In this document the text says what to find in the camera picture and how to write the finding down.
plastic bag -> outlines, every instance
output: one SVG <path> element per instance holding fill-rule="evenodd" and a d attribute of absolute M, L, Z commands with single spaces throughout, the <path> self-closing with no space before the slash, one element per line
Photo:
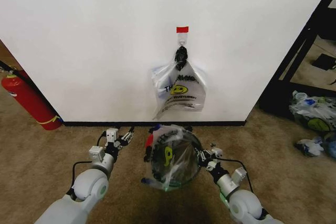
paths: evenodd
<path fill-rule="evenodd" d="M 187 49 L 181 46 L 168 65 L 152 70 L 159 119 L 166 110 L 201 111 L 205 101 L 205 82 L 201 71 L 187 60 Z"/>
<path fill-rule="evenodd" d="M 323 148 L 333 158 L 336 158 L 336 132 L 324 136 Z"/>
<path fill-rule="evenodd" d="M 158 125 L 146 143 L 146 176 L 142 183 L 169 191 L 190 182 L 199 172 L 197 137 L 185 128 Z"/>
<path fill-rule="evenodd" d="M 322 138 L 320 136 L 316 136 L 312 140 L 301 139 L 300 141 L 296 142 L 294 146 L 305 156 L 309 157 L 320 156 L 321 152 L 323 152 Z"/>
<path fill-rule="evenodd" d="M 336 129 L 336 99 L 331 97 L 308 97 L 305 93 L 293 92 L 289 110 L 297 122 L 316 131 Z"/>

carpet floor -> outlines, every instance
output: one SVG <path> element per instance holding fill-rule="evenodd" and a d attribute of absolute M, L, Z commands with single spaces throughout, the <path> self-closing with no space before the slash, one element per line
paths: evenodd
<path fill-rule="evenodd" d="M 73 163 L 89 159 L 88 149 L 106 128 L 62 126 L 48 132 L 3 88 L 0 100 L 0 220 L 32 223 L 69 189 Z M 168 193 L 140 183 L 148 129 L 135 128 L 88 223 L 233 223 L 204 169 L 183 189 Z M 308 158 L 293 147 L 314 132 L 255 108 L 244 127 L 194 127 L 194 133 L 203 147 L 216 143 L 225 157 L 245 163 L 255 194 L 275 218 L 336 223 L 335 161 L 325 154 Z M 237 167 L 223 166 L 230 172 Z M 76 173 L 86 168 L 79 165 Z"/>

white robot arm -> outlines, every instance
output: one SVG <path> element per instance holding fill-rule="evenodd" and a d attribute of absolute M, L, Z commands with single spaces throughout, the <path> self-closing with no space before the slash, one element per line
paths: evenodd
<path fill-rule="evenodd" d="M 236 169 L 232 176 L 221 167 L 223 151 L 213 148 L 211 151 L 196 150 L 198 164 L 206 167 L 220 189 L 220 198 L 230 210 L 231 217 L 242 224 L 283 224 L 274 219 L 261 205 L 258 197 L 251 191 L 239 189 L 240 182 L 247 172 L 243 167 Z"/>
<path fill-rule="evenodd" d="M 86 223 L 90 211 L 106 194 L 119 150 L 131 142 L 133 130 L 134 127 L 121 137 L 118 129 L 106 130 L 105 148 L 93 146 L 89 150 L 91 168 L 78 175 L 63 198 L 52 203 L 35 224 Z"/>

red fire extinguisher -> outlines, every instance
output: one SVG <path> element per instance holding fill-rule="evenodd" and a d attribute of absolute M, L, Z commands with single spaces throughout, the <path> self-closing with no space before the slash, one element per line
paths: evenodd
<path fill-rule="evenodd" d="M 41 95 L 29 85 L 32 82 L 25 71 L 17 71 L 12 74 L 13 70 L 9 71 L 4 79 L 2 86 L 15 98 L 15 100 L 28 111 L 29 114 L 46 130 L 54 130 L 62 125 L 59 117 L 43 100 Z"/>

fire extinguisher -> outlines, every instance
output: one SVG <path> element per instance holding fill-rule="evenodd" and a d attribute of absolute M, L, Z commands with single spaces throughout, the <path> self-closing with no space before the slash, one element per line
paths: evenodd
<path fill-rule="evenodd" d="M 2 61 L 0 61 L 0 68 L 9 72 L 2 79 L 2 86 L 44 129 L 54 130 L 62 125 L 60 117 L 51 109 L 51 105 L 25 71 L 14 70 Z"/>

